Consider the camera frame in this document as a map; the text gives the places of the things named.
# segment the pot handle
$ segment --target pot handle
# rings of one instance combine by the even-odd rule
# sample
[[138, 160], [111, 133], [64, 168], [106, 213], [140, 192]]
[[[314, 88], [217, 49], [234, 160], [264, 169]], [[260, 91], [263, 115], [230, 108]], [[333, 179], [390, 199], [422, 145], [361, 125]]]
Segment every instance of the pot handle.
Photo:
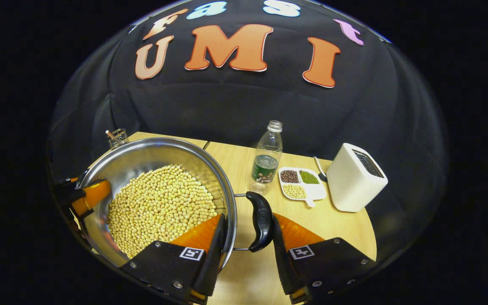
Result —
[[249, 250], [256, 252], [268, 246], [274, 234], [273, 216], [271, 206], [265, 197], [248, 191], [245, 194], [237, 194], [235, 197], [246, 197], [253, 205], [253, 227], [255, 229], [255, 241], [248, 248], [235, 248], [234, 250]]

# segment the black fabric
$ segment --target black fabric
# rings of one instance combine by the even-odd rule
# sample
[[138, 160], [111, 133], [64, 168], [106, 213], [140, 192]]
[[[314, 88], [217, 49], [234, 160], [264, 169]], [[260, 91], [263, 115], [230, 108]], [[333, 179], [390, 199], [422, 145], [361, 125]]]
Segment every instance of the black fabric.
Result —
[[[142, 40], [153, 23], [192, 1], [130, 27], [107, 41], [69, 81], [50, 128], [54, 181], [78, 175], [108, 149], [104, 131], [136, 131], [252, 146], [270, 119], [283, 122], [284, 151], [334, 159], [342, 143], [368, 151], [389, 179], [366, 207], [377, 241], [377, 260], [407, 247], [430, 221], [444, 192], [446, 137], [434, 95], [424, 78], [393, 45], [336, 12], [293, 1], [301, 15], [263, 12], [257, 2], [236, 1], [215, 16], [187, 20], [180, 15], [161, 33]], [[360, 32], [364, 46], [344, 36], [333, 19]], [[230, 37], [246, 24], [273, 27], [266, 38], [265, 72], [225, 65], [187, 71], [195, 41], [192, 29], [219, 25]], [[147, 80], [134, 75], [137, 50], [174, 35], [161, 72]], [[336, 85], [308, 83], [308, 37], [334, 43]], [[154, 46], [147, 66], [153, 64]], [[212, 62], [207, 53], [207, 60]]]

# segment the green bottle label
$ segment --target green bottle label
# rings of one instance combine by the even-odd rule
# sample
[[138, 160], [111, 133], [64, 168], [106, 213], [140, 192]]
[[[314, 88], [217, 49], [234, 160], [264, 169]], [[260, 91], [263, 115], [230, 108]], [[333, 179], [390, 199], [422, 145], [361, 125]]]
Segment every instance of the green bottle label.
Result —
[[270, 183], [276, 176], [277, 160], [271, 156], [256, 156], [253, 169], [252, 179], [259, 183]]

